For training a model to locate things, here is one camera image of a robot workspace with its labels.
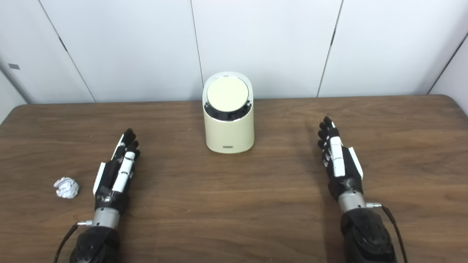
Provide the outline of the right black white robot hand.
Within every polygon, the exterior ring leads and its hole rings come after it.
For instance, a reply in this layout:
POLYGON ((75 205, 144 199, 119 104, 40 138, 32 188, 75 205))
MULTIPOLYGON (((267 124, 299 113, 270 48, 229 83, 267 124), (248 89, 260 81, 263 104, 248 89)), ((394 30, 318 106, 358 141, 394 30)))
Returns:
POLYGON ((329 178, 330 195, 337 201, 348 191, 363 194, 363 170, 354 149, 343 145, 338 128, 328 116, 319 128, 317 144, 329 178))

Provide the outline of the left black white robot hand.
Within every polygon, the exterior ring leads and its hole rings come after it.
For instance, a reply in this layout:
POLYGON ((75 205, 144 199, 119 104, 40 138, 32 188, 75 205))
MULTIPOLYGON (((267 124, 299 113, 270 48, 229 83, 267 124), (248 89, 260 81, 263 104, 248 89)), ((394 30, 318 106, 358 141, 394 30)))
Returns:
POLYGON ((140 156, 136 134, 128 128, 121 136, 111 160, 101 163, 93 186, 95 210, 111 208, 123 214, 130 203, 130 185, 140 156))

